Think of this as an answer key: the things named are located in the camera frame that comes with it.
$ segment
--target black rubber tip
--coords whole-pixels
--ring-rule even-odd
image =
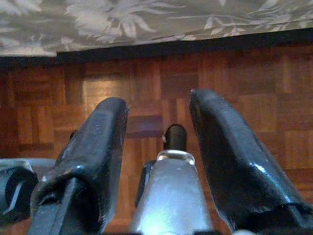
[[[186,151],[187,132],[178,124],[171,125],[164,135],[164,149]]]

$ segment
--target silver metal tube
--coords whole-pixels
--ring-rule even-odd
[[[130,232],[191,235],[213,230],[194,157],[184,151],[159,153],[138,204]]]

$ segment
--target wooden floor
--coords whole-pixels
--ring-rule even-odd
[[[16,69],[0,82],[1,157],[56,158],[98,102],[118,96],[129,103],[110,232],[127,230],[142,165],[162,149],[164,130],[179,123],[188,131],[215,228],[228,234],[214,211],[189,115],[194,88],[224,95],[313,203],[313,45]],[[6,234],[25,234],[28,226]]]

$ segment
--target parquet floor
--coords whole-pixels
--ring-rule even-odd
[[[56,158],[99,101],[118,96],[129,103],[110,232],[127,230],[142,165],[162,149],[163,131],[179,123],[188,131],[215,228],[228,234],[211,202],[189,115],[194,88],[224,95],[313,203],[313,45],[16,69],[3,72],[0,83],[1,157]],[[25,234],[28,226],[19,223],[6,234]]]

